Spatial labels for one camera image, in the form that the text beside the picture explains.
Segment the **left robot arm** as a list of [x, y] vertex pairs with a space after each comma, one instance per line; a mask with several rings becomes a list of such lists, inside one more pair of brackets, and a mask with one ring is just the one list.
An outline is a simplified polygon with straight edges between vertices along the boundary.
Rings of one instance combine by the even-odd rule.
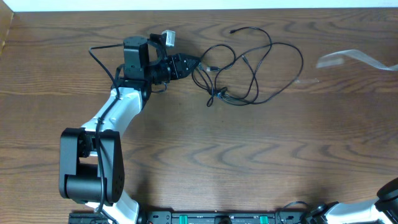
[[124, 63], [109, 74], [108, 100], [88, 122], [60, 136], [60, 195], [94, 208], [96, 217], [108, 223], [139, 220], [139, 204], [124, 191], [121, 137], [145, 107], [153, 85], [186, 78], [200, 64], [198, 57], [169, 55], [174, 45], [172, 30], [124, 39]]

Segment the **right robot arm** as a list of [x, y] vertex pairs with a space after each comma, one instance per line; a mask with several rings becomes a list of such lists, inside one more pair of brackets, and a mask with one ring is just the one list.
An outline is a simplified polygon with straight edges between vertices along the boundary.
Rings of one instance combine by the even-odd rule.
[[377, 198], [358, 203], [333, 202], [321, 204], [308, 212], [302, 223], [307, 224], [397, 224], [397, 179], [377, 192]]

